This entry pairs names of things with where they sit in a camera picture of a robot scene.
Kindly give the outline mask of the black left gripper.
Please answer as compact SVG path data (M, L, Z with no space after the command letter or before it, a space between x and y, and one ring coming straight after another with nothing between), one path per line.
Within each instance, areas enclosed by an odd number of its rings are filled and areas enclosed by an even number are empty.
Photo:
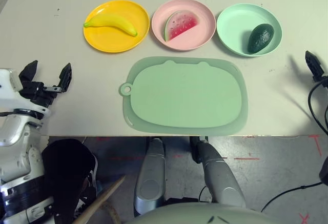
M68 63L59 75L58 86L46 87L42 82L32 82L36 74L37 64L38 61L34 60L20 72L19 79L23 85L20 95L34 104L47 108L52 105L58 93L67 91L72 79L72 68L71 64Z

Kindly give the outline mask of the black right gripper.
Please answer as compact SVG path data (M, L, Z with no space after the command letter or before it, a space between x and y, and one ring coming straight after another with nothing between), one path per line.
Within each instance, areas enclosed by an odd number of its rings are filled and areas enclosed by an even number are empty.
M305 52L305 61L310 69L314 82L319 82L324 88L328 87L328 76L324 74L324 70L321 67L319 59L310 51Z

